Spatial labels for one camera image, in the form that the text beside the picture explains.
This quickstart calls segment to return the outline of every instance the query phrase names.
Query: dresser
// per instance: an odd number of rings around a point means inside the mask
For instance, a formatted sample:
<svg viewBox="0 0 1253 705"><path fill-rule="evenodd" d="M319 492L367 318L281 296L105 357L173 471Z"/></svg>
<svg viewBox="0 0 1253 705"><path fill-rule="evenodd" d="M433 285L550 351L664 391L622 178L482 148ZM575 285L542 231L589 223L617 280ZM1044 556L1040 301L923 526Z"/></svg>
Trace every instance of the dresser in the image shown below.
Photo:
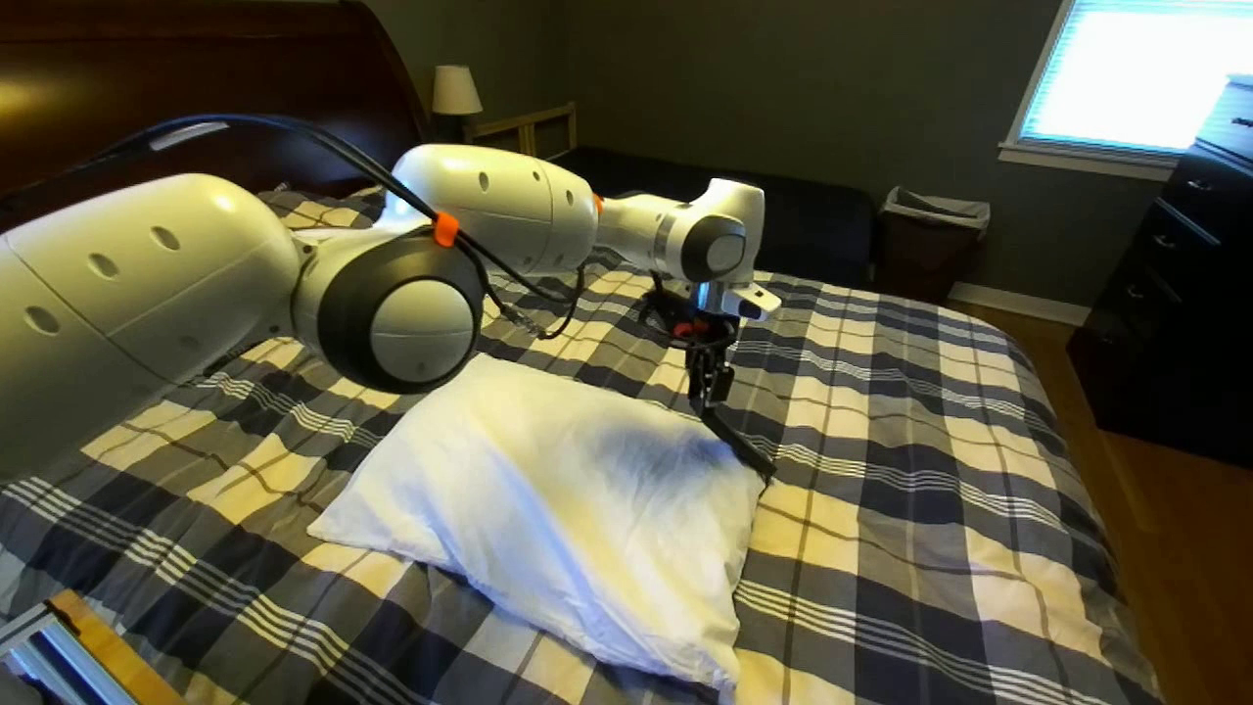
<svg viewBox="0 0 1253 705"><path fill-rule="evenodd" d="M1233 77L1068 342L1098 425L1253 467L1253 77Z"/></svg>

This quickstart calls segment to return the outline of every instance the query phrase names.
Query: lamp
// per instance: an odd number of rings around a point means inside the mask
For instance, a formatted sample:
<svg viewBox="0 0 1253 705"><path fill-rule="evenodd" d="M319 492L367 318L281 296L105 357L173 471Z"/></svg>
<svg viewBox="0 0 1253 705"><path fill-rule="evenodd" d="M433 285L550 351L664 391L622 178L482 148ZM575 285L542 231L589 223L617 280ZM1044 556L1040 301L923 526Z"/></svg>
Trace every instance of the lamp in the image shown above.
<svg viewBox="0 0 1253 705"><path fill-rule="evenodd" d="M452 139L471 135L471 114L482 114L482 97L477 97L471 66L461 66L461 62L433 66L429 114L444 135L452 135Z"/></svg>

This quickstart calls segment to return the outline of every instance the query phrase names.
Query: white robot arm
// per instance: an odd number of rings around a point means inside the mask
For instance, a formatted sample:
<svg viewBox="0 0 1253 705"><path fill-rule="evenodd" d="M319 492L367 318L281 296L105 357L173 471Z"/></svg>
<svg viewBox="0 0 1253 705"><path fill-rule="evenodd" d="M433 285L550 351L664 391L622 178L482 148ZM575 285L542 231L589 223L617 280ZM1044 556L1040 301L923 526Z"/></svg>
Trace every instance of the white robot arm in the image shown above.
<svg viewBox="0 0 1253 705"><path fill-rule="evenodd" d="M758 318L752 285L763 191L732 178L694 198L600 198L549 160L412 148L395 176L450 223L387 197L375 227L298 231L220 176L119 186L0 236L0 476L48 467L166 385L267 331L292 331L373 386L429 386L474 351L482 263L567 272L589 246L694 280L696 309Z"/></svg>

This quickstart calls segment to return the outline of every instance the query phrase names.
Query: plaid bedspread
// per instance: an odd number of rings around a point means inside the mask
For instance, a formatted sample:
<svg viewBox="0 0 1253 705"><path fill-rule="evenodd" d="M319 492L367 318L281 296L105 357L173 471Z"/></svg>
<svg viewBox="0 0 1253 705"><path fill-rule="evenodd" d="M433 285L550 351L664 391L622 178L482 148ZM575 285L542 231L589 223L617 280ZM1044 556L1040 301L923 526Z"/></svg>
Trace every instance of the plaid bedspread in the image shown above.
<svg viewBox="0 0 1253 705"><path fill-rule="evenodd" d="M1098 519L1025 357L950 309L763 276L725 408L773 459L734 587L734 702L1154 702ZM482 351L683 408L649 280ZM189 702L713 702L600 664L461 581L303 526L412 408L273 335L3 487L0 609L82 590Z"/></svg>

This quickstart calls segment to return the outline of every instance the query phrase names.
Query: white pillow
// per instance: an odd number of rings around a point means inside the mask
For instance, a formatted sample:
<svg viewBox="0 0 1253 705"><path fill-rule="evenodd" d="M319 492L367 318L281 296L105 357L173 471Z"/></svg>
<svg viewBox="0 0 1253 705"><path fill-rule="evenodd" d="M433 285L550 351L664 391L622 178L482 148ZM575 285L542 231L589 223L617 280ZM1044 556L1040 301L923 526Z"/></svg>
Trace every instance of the white pillow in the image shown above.
<svg viewBox="0 0 1253 705"><path fill-rule="evenodd" d="M461 571L600 663L726 692L758 490L689 415L474 357L307 534Z"/></svg>

